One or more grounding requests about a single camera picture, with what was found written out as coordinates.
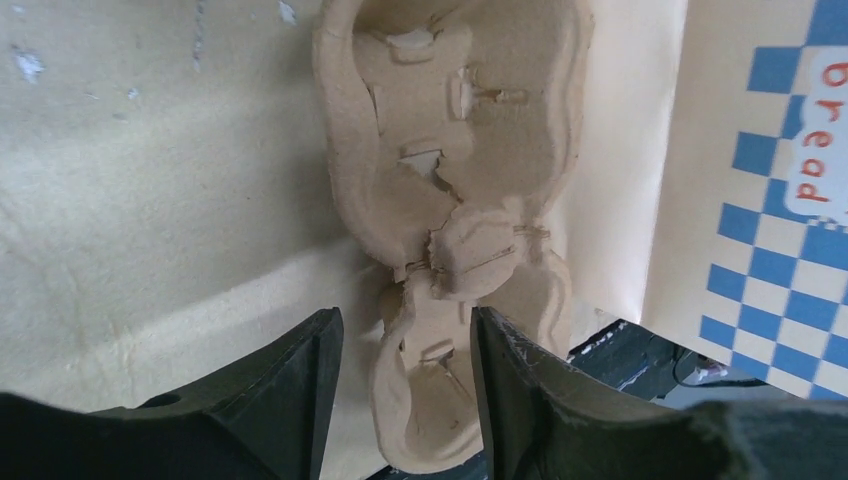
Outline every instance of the blue and white checkered paper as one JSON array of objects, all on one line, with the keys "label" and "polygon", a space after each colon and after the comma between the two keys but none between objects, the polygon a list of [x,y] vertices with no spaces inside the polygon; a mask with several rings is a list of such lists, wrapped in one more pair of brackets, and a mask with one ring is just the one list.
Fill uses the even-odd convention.
[{"label": "blue and white checkered paper", "polygon": [[[780,136],[738,134],[731,167],[765,183],[765,195],[759,208],[722,206],[700,337],[732,350],[732,366],[793,394],[846,398],[848,227],[795,214],[784,198],[810,89],[804,69],[823,48],[845,47],[848,61],[848,0],[819,0],[809,25],[803,45],[754,52],[748,91],[783,96],[787,108]],[[848,146],[838,148],[848,162]]]}]

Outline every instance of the beige paper backdrop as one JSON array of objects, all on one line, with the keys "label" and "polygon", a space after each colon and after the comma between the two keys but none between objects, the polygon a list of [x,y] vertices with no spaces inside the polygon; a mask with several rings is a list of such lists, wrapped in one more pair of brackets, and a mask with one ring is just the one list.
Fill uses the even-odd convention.
[{"label": "beige paper backdrop", "polygon": [[[319,2],[289,4],[297,25],[275,0],[204,0],[199,24],[196,0],[0,3],[0,45],[45,68],[33,85],[15,52],[0,55],[0,388],[81,410],[134,406],[338,305],[323,477],[384,465],[366,371],[389,276],[334,213],[310,64]],[[634,125],[668,116],[675,5],[593,2],[582,198],[620,197],[603,171],[664,151]],[[659,84],[636,74],[657,65]],[[552,213],[561,252],[566,213]],[[577,245],[600,230],[585,233]],[[578,285],[605,268],[575,265]],[[614,317],[582,303],[575,318],[574,344]]]}]

